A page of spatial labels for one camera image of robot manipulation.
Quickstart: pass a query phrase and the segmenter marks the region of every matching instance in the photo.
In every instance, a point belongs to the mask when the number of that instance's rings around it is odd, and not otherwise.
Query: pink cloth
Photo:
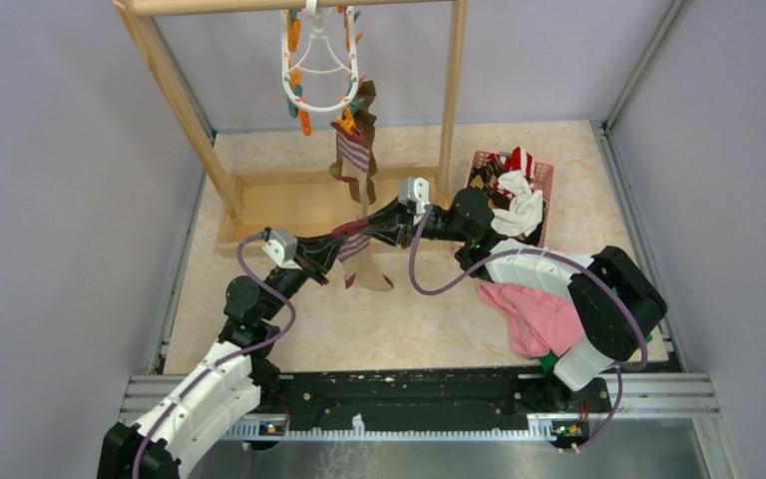
[[[585,334],[574,305],[559,296],[491,282],[479,284],[477,294],[507,317],[513,350],[520,355],[541,357],[553,351],[562,356]]]

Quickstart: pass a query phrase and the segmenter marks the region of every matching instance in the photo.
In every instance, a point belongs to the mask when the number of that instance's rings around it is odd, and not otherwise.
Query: gray wall
[[[617,138],[684,353],[766,477],[766,2],[694,2]]]
[[[604,118],[669,4],[470,2],[457,120]],[[359,66],[377,84],[373,110],[380,124],[441,123],[450,5],[360,11],[357,26],[365,35]],[[344,52],[339,41],[344,30],[336,17],[338,54]],[[172,17],[161,19],[160,26],[214,127],[299,128],[286,112],[280,85],[278,13]],[[306,45],[303,27],[301,34],[299,54]],[[304,95],[318,106],[336,103],[347,81],[328,82],[304,77]],[[332,118],[313,115],[316,121]]]
[[[109,1],[0,1],[0,477],[95,477],[199,174]]]

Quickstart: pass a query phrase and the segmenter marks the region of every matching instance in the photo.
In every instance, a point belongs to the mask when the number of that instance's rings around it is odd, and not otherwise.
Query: floor
[[[440,134],[439,126],[378,128],[374,148],[380,168],[385,169],[387,162],[434,164]],[[460,185],[465,180],[476,150],[510,151],[515,146],[557,168],[548,246],[594,253],[611,244],[631,254],[588,122],[458,125],[452,182]],[[316,131],[311,137],[300,132],[218,135],[215,149],[228,171],[316,166],[326,170],[334,158],[333,134],[327,130]],[[189,373],[224,324],[224,290],[241,270],[235,258],[215,248],[222,213],[218,193],[207,182],[192,236],[166,374]],[[275,344],[269,360],[283,371],[536,363],[511,351],[506,321],[477,299],[476,281],[468,278],[446,294],[422,296],[409,283],[404,251],[375,257],[395,283],[393,290],[375,292],[356,286],[346,290],[337,264],[328,285],[311,283],[295,296],[297,322]],[[262,257],[252,258],[250,263],[262,274],[273,267]],[[460,272],[450,252],[419,253],[417,276],[424,287],[438,287]],[[282,326],[287,320],[284,310],[273,322]],[[648,350],[651,361],[667,359],[658,329]]]

